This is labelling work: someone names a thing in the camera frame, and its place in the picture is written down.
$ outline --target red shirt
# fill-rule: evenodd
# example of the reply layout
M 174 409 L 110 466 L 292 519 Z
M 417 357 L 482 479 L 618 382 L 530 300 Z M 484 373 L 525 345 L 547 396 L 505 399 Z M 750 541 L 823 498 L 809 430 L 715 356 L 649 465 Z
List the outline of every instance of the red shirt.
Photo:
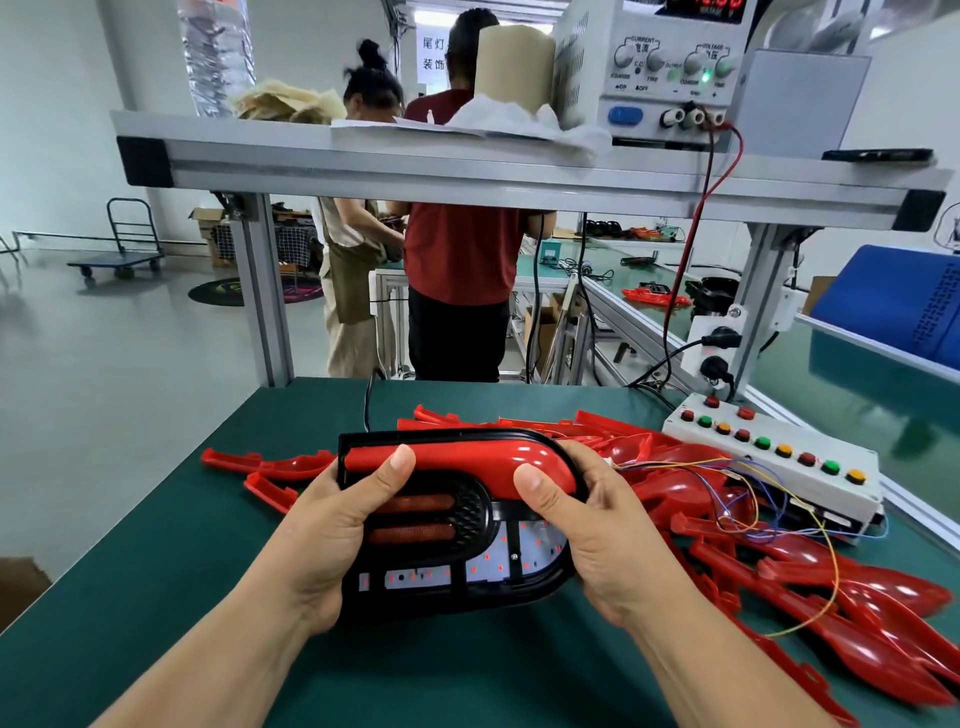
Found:
M 412 101 L 404 118 L 445 124 L 472 91 L 450 89 Z M 510 298 L 529 210 L 412 203 L 403 246 L 407 279 L 419 293 L 451 305 Z

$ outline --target apron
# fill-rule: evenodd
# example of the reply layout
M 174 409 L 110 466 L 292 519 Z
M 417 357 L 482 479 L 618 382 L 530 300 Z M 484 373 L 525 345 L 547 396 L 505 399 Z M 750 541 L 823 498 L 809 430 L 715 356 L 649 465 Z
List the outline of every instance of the apron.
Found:
M 376 215 L 376 207 L 369 200 L 364 201 L 364 209 Z M 324 241 L 327 265 L 333 280 L 333 295 L 337 301 L 337 318 L 345 326 L 369 321 L 373 318 L 370 313 L 369 273 L 387 260 L 383 246 L 371 240 L 351 248 L 338 245 L 330 236 L 325 218 Z

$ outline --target control box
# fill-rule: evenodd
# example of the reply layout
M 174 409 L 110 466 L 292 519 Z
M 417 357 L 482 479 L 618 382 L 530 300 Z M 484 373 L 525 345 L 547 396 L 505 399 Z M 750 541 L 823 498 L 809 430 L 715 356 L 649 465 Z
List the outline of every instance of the control box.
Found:
M 871 523 L 883 522 L 880 470 L 872 450 L 697 394 L 667 418 L 663 432 L 755 460 L 812 506 L 828 530 L 856 537 Z M 787 502 L 793 515 L 808 517 L 793 497 Z
M 757 0 L 573 0 L 553 27 L 553 108 L 564 129 L 706 145 L 731 104 Z

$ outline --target beige pants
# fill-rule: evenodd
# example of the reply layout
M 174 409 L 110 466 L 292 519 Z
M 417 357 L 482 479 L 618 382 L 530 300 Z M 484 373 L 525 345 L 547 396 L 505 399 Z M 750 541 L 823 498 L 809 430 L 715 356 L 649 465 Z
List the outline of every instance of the beige pants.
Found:
M 333 292 L 333 279 L 326 257 L 320 269 L 320 280 L 324 287 L 324 323 L 330 340 L 330 354 L 326 360 L 326 375 L 348 379 L 366 379 L 373 367 L 381 361 L 389 367 L 396 358 L 396 338 L 394 321 L 390 310 L 384 307 L 386 315 L 380 325 L 384 328 L 386 351 L 379 355 L 376 350 L 375 318 L 359 324 L 341 324 L 337 317 L 337 298 Z

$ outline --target black phone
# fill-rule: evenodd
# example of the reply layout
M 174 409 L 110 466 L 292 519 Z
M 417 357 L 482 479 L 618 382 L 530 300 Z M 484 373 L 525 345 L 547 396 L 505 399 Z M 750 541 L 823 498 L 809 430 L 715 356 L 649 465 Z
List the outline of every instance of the black phone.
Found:
M 824 152 L 822 157 L 825 161 L 854 161 L 854 162 L 872 162 L 872 161 L 892 161 L 908 162 L 912 164 L 932 164 L 932 149 L 833 149 Z

